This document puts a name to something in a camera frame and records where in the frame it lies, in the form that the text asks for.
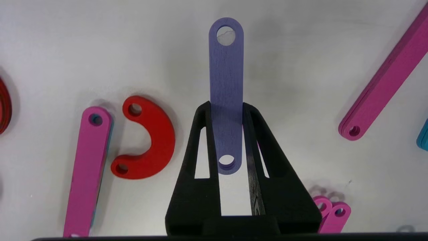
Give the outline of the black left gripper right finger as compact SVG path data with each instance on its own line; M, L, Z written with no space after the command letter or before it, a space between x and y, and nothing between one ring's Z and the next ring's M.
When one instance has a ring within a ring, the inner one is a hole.
M322 217L261 113L243 104L251 221L278 234L316 233Z

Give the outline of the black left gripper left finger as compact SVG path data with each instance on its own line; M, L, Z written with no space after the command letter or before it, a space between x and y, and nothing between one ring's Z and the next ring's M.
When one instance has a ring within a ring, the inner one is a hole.
M199 137L206 131L209 178L196 179ZM195 112L185 156L166 213L168 235L201 235L205 223L221 218L220 186L216 146L211 120L211 104L205 102Z

